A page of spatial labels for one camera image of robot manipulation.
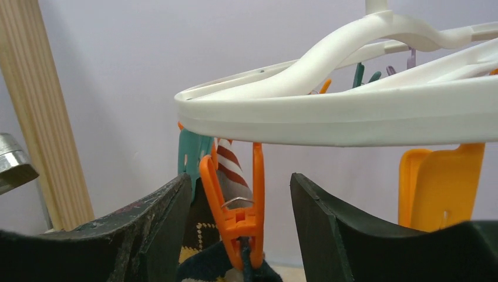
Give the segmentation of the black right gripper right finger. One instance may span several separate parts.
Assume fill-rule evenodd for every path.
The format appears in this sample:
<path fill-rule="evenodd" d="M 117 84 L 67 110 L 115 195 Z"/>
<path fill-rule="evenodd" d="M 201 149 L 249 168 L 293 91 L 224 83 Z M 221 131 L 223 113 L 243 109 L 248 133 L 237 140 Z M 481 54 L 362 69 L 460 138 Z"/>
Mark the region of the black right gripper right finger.
<path fill-rule="evenodd" d="M 424 232 L 375 217 L 300 173 L 290 180 L 307 281 L 496 281 L 497 222 Z"/>

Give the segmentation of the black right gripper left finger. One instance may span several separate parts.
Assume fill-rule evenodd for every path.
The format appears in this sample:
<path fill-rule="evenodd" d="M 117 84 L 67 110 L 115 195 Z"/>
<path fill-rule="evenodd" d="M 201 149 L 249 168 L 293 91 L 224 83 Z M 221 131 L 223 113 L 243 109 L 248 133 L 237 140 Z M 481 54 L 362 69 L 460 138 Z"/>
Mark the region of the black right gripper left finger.
<path fill-rule="evenodd" d="M 181 174 L 72 231 L 1 231 L 2 281 L 174 281 L 191 200 Z"/>

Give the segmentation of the dark blue sock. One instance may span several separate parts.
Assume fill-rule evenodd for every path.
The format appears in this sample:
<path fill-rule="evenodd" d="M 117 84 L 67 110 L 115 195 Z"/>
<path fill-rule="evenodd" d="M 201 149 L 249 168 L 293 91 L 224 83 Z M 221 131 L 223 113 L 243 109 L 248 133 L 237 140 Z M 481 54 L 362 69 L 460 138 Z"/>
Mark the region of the dark blue sock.
<path fill-rule="evenodd" d="M 241 243 L 243 269 L 233 268 L 222 242 L 189 257 L 177 268 L 176 281 L 282 281 L 281 276 L 263 261 L 261 267 L 251 265 L 252 249 L 247 237 Z"/>

